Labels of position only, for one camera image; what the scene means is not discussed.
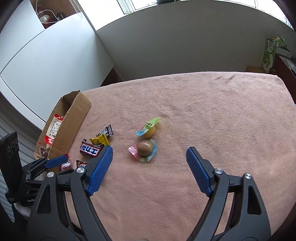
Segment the electrical cable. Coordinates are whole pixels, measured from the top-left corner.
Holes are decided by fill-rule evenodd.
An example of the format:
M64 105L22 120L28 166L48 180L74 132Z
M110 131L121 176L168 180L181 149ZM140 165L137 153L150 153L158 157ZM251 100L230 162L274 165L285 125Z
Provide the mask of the electrical cable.
M36 8L35 8L35 13L37 14L37 16L38 16L40 13L44 12L44 11L51 11L51 10L49 10L49 9L46 9L46 10L43 10L43 11L37 13L37 3L38 3L38 0L36 0ZM53 11L51 11L51 12L52 12L52 14L54 15L54 17L57 19L57 21L56 21L56 22L48 22L48 23L57 23L57 22L59 21L59 19L57 18L57 16L54 14Z

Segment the pink plastic wrapper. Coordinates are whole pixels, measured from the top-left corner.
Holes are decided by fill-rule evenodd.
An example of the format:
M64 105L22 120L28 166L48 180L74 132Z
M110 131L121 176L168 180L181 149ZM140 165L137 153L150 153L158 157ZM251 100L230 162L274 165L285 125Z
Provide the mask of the pink plastic wrapper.
M138 144L139 144L140 142L138 142L138 143L136 143L136 144L134 144L134 145L132 145L131 147L128 148L128 150L130 151L130 153L132 153L132 155L133 155L135 158L137 158L139 161L141 161L141 162L149 162L149 161L151 160L151 158L154 156L154 154L155 154L155 152L156 152L156 150L157 150L157 146L156 146L156 144L155 144L155 141L152 140L152 139L149 139L149 140L150 140L150 141L152 142L152 144L153 144L153 150L152 150L152 153L151 153L149 156L142 157L142 156L140 156L140 154L138 153L138 151L137 151L137 147L138 147Z

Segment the cardboard flap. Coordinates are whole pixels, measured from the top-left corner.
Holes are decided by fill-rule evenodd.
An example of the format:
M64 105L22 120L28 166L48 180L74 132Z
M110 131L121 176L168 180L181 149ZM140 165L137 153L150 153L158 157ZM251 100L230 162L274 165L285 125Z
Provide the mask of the cardboard flap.
M71 101L74 97L74 92L63 96L64 101ZM91 104L89 100L80 92L76 93L73 103L67 113L64 120L61 123L59 131L52 143L49 151L49 158L54 158L69 152L75 136L87 115Z

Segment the black candy wrapper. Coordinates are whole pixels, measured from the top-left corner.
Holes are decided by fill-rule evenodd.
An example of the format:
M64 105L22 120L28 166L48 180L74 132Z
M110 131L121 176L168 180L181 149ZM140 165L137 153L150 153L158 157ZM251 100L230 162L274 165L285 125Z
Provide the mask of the black candy wrapper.
M102 135L102 134L105 134L107 138L113 136L113 130L112 130L112 127L111 125L108 125L104 128L104 130L102 130L99 134L96 135L96 137Z

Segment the blue gripper pad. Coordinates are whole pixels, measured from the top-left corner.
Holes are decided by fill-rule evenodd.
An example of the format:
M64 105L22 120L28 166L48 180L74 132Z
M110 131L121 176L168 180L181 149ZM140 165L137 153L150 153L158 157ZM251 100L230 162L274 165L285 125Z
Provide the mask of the blue gripper pad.
M209 197L213 192L210 187L210 177L205 172L202 164L191 148L188 148L186 151L186 160L198 184L198 187L200 188L200 191Z
M44 165L45 168L54 168L56 166L59 166L61 164L64 164L68 161L68 157L66 155L58 156L56 158L53 158L51 160L48 160L46 164Z
M89 196L92 196L94 192L99 190L112 159L113 149L109 146L89 177L89 186L87 189L87 194Z

